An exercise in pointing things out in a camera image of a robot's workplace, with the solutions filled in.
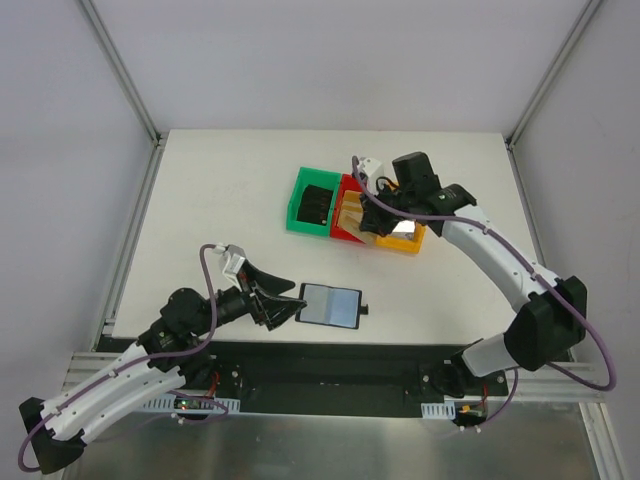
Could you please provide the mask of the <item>black leather card holder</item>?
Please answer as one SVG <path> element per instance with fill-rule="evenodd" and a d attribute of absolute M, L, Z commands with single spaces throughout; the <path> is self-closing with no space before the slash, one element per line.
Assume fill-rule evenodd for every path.
<path fill-rule="evenodd" d="M 361 290 L 303 283 L 299 298 L 306 306 L 295 316 L 298 323 L 357 330 L 360 318 L 369 314 Z"/>

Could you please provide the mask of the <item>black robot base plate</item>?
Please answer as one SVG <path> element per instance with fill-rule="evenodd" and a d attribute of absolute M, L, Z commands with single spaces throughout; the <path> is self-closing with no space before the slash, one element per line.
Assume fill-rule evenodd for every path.
<path fill-rule="evenodd" d="M 457 345 L 214 341 L 191 390 L 215 390 L 243 413 L 417 418 L 444 395 L 437 368 Z"/>

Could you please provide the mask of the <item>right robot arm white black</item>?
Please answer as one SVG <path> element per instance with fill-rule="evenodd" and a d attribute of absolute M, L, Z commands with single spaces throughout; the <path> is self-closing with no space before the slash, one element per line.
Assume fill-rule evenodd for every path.
<path fill-rule="evenodd" d="M 587 291 L 577 278 L 561 279 L 535 265 L 494 229 L 477 201 L 459 184 L 443 186 L 429 157 L 414 152 L 392 163 L 395 180 L 380 162 L 353 157 L 352 176 L 362 189 L 363 232 L 387 236 L 402 220 L 428 227 L 470 258 L 494 283 L 515 317 L 503 333 L 478 340 L 434 367 L 429 378 L 439 393 L 473 394 L 486 376 L 523 368 L 536 371 L 584 340 L 579 317 Z"/>

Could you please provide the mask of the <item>gold credit card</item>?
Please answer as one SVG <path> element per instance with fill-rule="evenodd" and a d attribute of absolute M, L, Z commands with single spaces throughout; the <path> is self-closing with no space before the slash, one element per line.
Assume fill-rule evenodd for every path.
<path fill-rule="evenodd" d="M 376 235 L 360 229 L 362 216 L 363 213 L 361 211 L 347 210 L 341 214 L 339 223 L 343 230 L 347 231 L 362 243 L 374 246 L 376 242 Z"/>

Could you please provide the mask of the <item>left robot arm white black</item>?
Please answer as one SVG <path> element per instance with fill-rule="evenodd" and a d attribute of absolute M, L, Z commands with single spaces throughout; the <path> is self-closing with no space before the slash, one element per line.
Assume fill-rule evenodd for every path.
<path fill-rule="evenodd" d="M 237 285 L 172 293 L 159 318 L 109 365 L 48 400 L 31 397 L 19 407 L 34 471 L 55 473 L 75 462 L 112 424 L 170 390 L 199 389 L 210 380 L 208 345 L 219 325 L 249 315 L 269 330 L 281 326 L 306 303 L 287 296 L 294 282 L 266 274 L 250 263 L 237 271 Z"/>

